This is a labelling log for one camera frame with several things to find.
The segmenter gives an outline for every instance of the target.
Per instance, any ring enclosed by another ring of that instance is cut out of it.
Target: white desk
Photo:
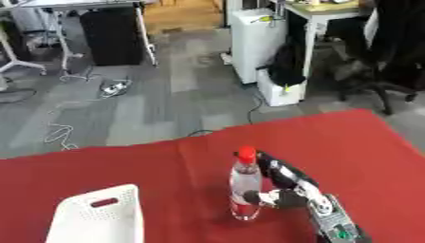
[[[63,36],[63,28],[60,24],[61,13],[57,11],[70,10],[70,9],[101,9],[101,8],[119,8],[119,7],[134,7],[137,14],[137,22],[139,23],[139,29],[142,34],[142,40],[146,48],[146,52],[151,58],[152,64],[157,65],[157,58],[154,54],[155,46],[148,40],[146,27],[144,26],[143,15],[141,12],[142,3],[152,3],[149,1],[140,0],[30,0],[25,4],[20,5],[21,8],[49,8],[53,10],[54,25],[56,34],[61,42],[62,49],[64,51],[64,57],[62,59],[62,69],[65,74],[69,73],[67,66],[68,59],[72,57],[82,57],[80,53],[73,53],[66,43],[66,39]]]
[[[291,11],[307,20],[305,27],[305,61],[303,66],[303,75],[306,77],[305,82],[303,83],[302,100],[305,98],[305,89],[310,76],[311,68],[311,59],[313,57],[314,45],[316,42],[316,35],[318,34],[319,25],[327,27],[327,24],[330,20],[335,19],[347,19],[361,16],[359,9],[359,2],[355,0],[347,4],[341,4],[337,9],[326,9],[326,7],[321,4],[320,7],[312,9],[307,4],[295,4],[290,2],[285,2],[284,8],[288,11]]]

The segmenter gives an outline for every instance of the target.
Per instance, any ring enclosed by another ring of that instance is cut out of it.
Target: black chair
[[[378,29],[370,47],[357,49],[354,53],[366,68],[361,73],[355,73],[339,81],[341,101],[347,100],[347,95],[369,89],[375,91],[383,103],[383,112],[393,114],[387,91],[397,91],[406,95],[405,101],[412,102],[416,98],[417,87],[395,84],[389,81],[388,74],[395,72],[396,66],[413,66],[420,71],[425,67],[425,1],[421,0],[376,0]],[[359,42],[367,43],[366,36],[359,36]],[[349,80],[360,80],[349,85]]]

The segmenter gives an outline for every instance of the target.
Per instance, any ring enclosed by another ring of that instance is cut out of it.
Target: red tablecloth
[[[0,160],[0,242],[45,242],[62,199],[124,183],[140,188],[147,243],[314,242],[302,209],[265,209],[250,223],[230,216],[232,152],[243,144],[317,179],[374,242],[425,241],[425,159],[378,117],[353,110]]]

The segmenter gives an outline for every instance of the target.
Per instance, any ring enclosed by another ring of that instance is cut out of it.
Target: robotic arm
[[[278,188],[268,193],[249,191],[247,202],[273,208],[306,206],[315,226],[318,241],[323,243],[372,242],[351,220],[339,201],[323,194],[319,184],[290,164],[259,151],[257,163],[263,177],[270,178]]]

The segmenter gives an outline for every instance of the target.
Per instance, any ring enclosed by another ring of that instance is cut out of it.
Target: red bottle cap
[[[237,157],[243,163],[254,163],[257,151],[252,146],[242,146],[239,148]]]

